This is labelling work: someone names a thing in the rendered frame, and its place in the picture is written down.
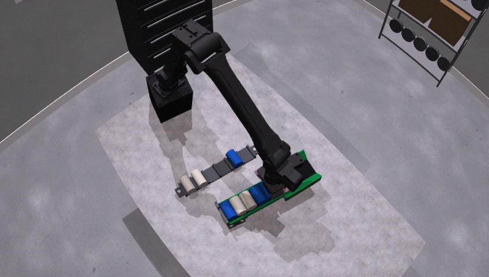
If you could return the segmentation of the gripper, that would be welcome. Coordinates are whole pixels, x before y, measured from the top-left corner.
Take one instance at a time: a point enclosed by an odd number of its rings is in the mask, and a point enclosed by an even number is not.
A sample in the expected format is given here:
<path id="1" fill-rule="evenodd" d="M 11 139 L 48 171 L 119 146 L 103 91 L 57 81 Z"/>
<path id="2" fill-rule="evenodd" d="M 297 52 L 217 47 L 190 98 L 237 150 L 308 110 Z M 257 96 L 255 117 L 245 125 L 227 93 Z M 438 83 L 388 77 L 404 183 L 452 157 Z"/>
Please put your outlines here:
<path id="1" fill-rule="evenodd" d="M 272 200 L 289 191 L 289 189 L 287 189 L 282 183 L 279 185 L 277 184 L 280 177 L 272 178 L 268 176 L 266 169 L 263 168 L 263 166 L 255 170 L 255 174 L 261 181 L 263 181 L 263 185 L 270 194 Z"/>

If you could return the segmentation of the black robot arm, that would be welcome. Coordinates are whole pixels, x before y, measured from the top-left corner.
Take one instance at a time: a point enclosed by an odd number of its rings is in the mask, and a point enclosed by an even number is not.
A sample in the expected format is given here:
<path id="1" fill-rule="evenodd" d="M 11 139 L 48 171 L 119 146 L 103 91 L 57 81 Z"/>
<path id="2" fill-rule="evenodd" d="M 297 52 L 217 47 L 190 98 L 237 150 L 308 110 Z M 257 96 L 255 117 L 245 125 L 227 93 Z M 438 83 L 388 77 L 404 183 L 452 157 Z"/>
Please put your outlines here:
<path id="1" fill-rule="evenodd" d="M 190 19 L 172 31 L 170 37 L 172 45 L 167 62 L 156 73 L 157 81 L 153 83 L 153 89 L 166 99 L 185 83 L 187 64 L 194 74 L 204 71 L 249 133 L 267 175 L 280 177 L 277 184 L 282 183 L 294 192 L 304 180 L 297 172 L 304 161 L 298 152 L 291 155 L 291 147 L 270 128 L 232 71 L 225 56 L 231 49 L 222 36 L 217 32 L 211 33 Z M 214 52 L 216 54 L 207 59 Z"/>

